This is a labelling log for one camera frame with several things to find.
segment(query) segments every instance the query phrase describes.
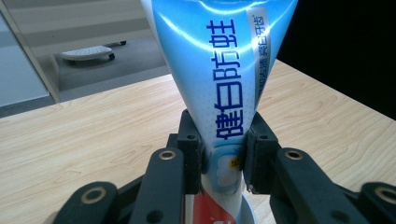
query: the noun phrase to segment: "wooden table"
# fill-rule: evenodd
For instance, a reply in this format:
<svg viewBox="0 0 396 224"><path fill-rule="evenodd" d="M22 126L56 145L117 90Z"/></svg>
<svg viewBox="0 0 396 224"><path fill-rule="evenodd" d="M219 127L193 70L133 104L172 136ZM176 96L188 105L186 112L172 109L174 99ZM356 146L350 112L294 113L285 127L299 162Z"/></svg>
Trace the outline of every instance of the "wooden table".
<svg viewBox="0 0 396 224"><path fill-rule="evenodd" d="M171 76L0 119L0 223L43 223L78 188L118 187L176 133L185 105ZM309 153L335 183L396 185L396 122L276 62L258 111L282 147ZM269 197L248 195L259 223Z"/></svg>

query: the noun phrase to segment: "white object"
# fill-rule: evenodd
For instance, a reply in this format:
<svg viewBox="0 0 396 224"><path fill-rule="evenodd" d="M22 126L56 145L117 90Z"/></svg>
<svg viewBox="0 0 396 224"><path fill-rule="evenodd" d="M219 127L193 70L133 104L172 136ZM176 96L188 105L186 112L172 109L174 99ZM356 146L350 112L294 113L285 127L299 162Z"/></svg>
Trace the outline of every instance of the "white object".
<svg viewBox="0 0 396 224"><path fill-rule="evenodd" d="M108 56L110 60L115 59L113 50L105 46L95 46L85 49L75 49L61 53L61 57L73 63L75 61L87 61Z"/></svg>

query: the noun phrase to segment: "blue plastic tube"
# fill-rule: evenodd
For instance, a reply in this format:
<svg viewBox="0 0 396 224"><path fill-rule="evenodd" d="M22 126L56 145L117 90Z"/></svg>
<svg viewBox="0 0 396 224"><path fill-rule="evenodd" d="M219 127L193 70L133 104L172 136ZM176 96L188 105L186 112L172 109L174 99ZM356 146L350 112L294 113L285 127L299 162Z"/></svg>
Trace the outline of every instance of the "blue plastic tube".
<svg viewBox="0 0 396 224"><path fill-rule="evenodd" d="M205 143L193 223L240 223L248 131L297 0L142 0Z"/></svg>

